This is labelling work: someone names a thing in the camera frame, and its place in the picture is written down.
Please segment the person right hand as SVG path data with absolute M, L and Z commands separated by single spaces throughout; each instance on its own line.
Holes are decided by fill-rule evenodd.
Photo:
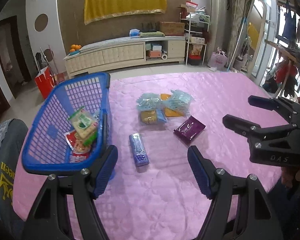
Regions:
M 292 188 L 293 180 L 300 182 L 300 165 L 281 167 L 281 183 L 288 188 Z

